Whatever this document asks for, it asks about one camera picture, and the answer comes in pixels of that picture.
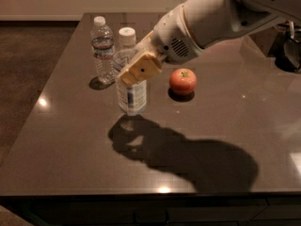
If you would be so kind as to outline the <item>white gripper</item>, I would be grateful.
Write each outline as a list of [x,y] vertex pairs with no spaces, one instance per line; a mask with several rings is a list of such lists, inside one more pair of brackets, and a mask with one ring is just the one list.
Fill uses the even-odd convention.
[[150,52],[135,56],[118,74],[118,79],[126,86],[160,74],[162,65],[159,60],[183,64],[203,52],[188,29],[183,5],[163,16],[138,47]]

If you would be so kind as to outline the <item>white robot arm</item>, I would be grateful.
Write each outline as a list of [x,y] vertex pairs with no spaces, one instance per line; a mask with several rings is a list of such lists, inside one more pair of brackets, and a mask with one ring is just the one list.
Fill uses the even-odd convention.
[[301,0],[187,0],[164,15],[118,74],[127,86],[154,77],[167,62],[183,64],[205,49],[285,20],[300,23]]

